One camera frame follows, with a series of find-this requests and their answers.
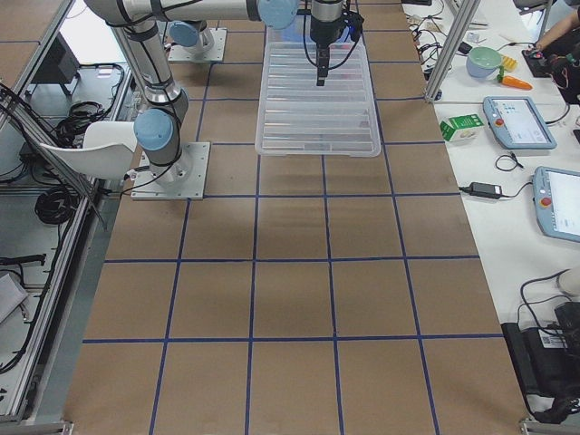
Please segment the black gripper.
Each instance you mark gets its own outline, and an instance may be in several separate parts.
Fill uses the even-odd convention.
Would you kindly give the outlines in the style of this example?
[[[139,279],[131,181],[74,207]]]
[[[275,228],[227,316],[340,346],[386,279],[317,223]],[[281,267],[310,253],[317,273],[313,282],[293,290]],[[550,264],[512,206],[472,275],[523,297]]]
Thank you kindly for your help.
[[[330,66],[330,45],[347,36],[357,43],[363,32],[364,18],[354,11],[341,11],[336,17],[323,17],[311,13],[310,38],[316,43],[316,85],[322,87],[328,77]]]

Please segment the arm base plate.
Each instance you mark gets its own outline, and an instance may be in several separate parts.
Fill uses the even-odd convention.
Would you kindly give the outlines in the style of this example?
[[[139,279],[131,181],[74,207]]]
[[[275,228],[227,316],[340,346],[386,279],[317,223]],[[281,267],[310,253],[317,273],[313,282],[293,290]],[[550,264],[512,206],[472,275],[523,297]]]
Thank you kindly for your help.
[[[146,153],[140,153],[139,171],[135,178],[136,188],[130,191],[135,200],[201,200],[204,198],[210,154],[209,142],[185,142],[181,145],[181,157],[160,178],[164,169],[150,165]]]
[[[194,45],[173,42],[169,50],[171,63],[220,63],[226,47],[226,28],[206,28],[198,33]]]

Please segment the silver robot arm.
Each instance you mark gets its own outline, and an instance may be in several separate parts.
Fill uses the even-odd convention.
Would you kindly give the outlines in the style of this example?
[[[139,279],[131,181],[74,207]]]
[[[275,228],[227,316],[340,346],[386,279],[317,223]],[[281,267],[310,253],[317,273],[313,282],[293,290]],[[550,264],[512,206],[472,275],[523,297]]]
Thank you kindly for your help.
[[[303,38],[312,40],[315,53],[306,56],[316,70],[316,84],[324,86],[331,46],[343,34],[354,43],[363,34],[363,17],[347,1],[90,1],[90,10],[121,34],[121,51],[131,72],[143,81],[147,109],[138,116],[135,131],[162,125],[159,139],[141,140],[150,164],[161,180],[182,161],[181,124],[189,109],[186,93],[176,84],[160,38],[160,22],[247,20],[282,30],[303,16]]]

